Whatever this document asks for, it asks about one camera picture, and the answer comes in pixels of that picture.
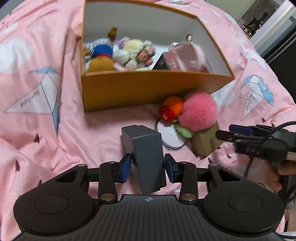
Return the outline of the person's right hand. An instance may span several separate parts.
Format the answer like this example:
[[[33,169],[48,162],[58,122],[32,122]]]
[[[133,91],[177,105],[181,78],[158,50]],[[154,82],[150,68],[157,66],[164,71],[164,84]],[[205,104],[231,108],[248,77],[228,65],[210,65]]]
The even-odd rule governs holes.
[[[279,192],[282,189],[282,185],[279,181],[280,176],[289,176],[296,174],[296,163],[294,161],[281,164],[278,166],[277,169],[274,169],[269,161],[265,161],[264,163],[267,166],[267,182],[270,188],[275,192]]]

